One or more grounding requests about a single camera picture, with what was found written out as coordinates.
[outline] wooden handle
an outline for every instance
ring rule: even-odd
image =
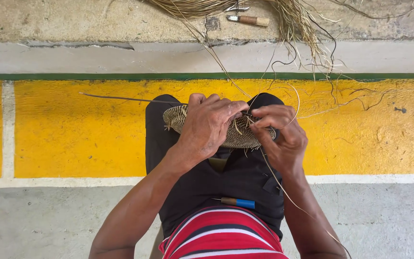
[[[253,17],[253,16],[245,16],[245,15],[239,16],[239,22],[245,23],[245,24],[260,25],[260,26],[269,25],[268,18],[259,18],[259,17]]]

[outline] bundle of dried fiber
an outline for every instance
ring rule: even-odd
[[[201,19],[224,12],[227,8],[252,0],[149,0],[179,19]],[[299,0],[264,0],[273,5],[280,16],[279,40],[301,41],[311,48],[313,60],[322,54],[316,31],[311,27],[308,12]]]

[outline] striped shirt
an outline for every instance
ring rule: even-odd
[[[209,207],[187,217],[159,250],[164,259],[288,259],[261,219],[234,206]]]

